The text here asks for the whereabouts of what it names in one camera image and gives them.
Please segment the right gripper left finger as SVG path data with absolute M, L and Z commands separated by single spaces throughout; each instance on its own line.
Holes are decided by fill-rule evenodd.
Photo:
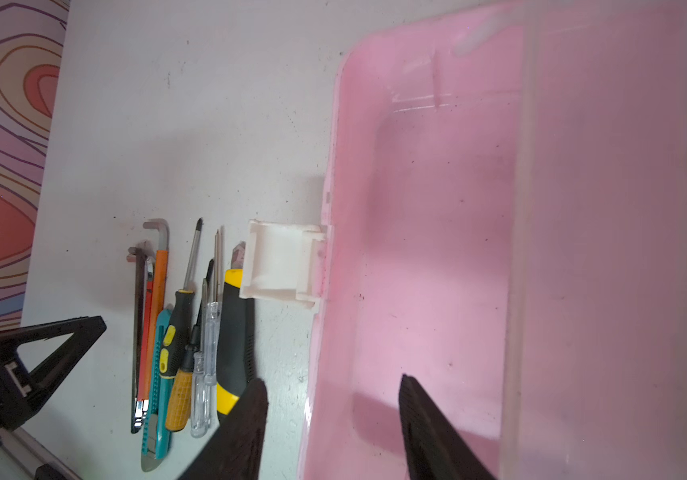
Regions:
M 180 479 L 258 479 L 268 410 L 266 384 L 255 379 Z

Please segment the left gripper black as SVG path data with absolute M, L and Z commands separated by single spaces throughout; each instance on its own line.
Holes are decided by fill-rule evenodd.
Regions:
M 0 332 L 0 430 L 24 425 L 32 416 L 29 396 L 52 395 L 106 330 L 103 318 L 93 316 Z M 64 342 L 37 366 L 25 366 L 21 346 L 60 338 Z

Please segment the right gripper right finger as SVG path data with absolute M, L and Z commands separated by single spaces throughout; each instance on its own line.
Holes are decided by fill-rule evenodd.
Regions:
M 413 376 L 401 376 L 399 419 L 409 479 L 495 479 Z

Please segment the black yellow box cutter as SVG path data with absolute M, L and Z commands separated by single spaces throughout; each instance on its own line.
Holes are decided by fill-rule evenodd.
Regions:
M 222 422 L 256 378 L 255 300 L 241 298 L 246 244 L 234 249 L 225 273 L 217 350 L 217 414 Z

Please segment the pink plastic tool box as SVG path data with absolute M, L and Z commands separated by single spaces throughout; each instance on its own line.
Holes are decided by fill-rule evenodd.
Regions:
M 687 1 L 373 34 L 333 134 L 242 288 L 317 308 L 301 478 L 406 478 L 409 375 L 501 479 L 687 479 Z

